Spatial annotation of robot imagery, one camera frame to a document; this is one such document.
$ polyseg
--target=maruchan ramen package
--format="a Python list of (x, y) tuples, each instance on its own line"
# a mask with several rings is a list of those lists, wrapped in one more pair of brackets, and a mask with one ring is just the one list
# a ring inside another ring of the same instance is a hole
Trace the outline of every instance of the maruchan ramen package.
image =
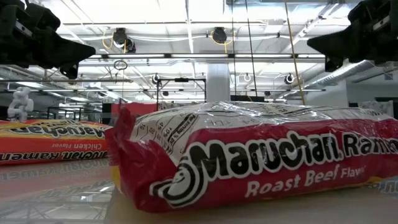
[(219, 102), (122, 110), (113, 179), (138, 209), (211, 208), (398, 175), (398, 121), (374, 110)]
[(108, 128), (74, 120), (0, 121), (0, 165), (104, 158)]

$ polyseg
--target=ceiling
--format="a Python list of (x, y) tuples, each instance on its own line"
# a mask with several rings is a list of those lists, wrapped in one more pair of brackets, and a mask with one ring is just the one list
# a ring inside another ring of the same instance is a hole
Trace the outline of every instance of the ceiling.
[[(79, 67), (79, 79), (110, 80), (111, 82), (79, 82), (75, 85), (64, 83), (41, 83), (36, 89), (86, 90), (86, 89), (155, 89), (152, 78), (206, 78), (208, 64), (227, 63), (231, 75), (231, 88), (254, 88), (253, 73), (256, 75), (256, 88), (290, 89), (284, 77), (295, 73), (291, 59), (292, 49), (289, 40), (289, 27), (283, 1), (248, 1), (248, 11), (244, 1), (235, 0), (30, 0), (49, 8), (60, 18), (62, 25), (58, 29), (60, 36), (94, 47), (97, 54), (123, 54), (112, 44), (111, 35), (117, 27), (125, 27), (128, 36), (135, 42), (136, 54), (286, 54), (290, 59), (273, 57), (256, 59), (251, 57), (233, 60), (227, 58), (125, 58), (128, 68), (123, 71), (114, 69), (118, 59), (89, 58)], [(347, 4), (330, 4), (323, 0), (288, 1), (291, 32), (296, 54), (318, 54), (307, 46), (307, 40), (318, 35), (343, 30), (349, 25), (347, 14), (357, 1)], [(214, 27), (224, 27), (230, 44), (218, 45), (211, 38)], [(323, 56), (318, 58), (298, 58), (297, 71), (303, 82), (313, 80), (324, 72)], [(3, 79), (65, 79), (56, 69), (30, 67), (3, 68)], [(193, 89), (195, 91), (170, 92), (167, 98), (188, 100), (203, 98), (200, 87), (193, 82), (170, 82), (164, 87), (173, 89)], [(64, 96), (78, 95), (86, 101), (113, 100), (123, 96), (126, 101), (154, 101), (153, 92), (114, 91), (112, 96), (99, 96), (95, 91), (57, 92), (53, 95), (61, 100)], [(242, 94), (254, 95), (252, 91)]]

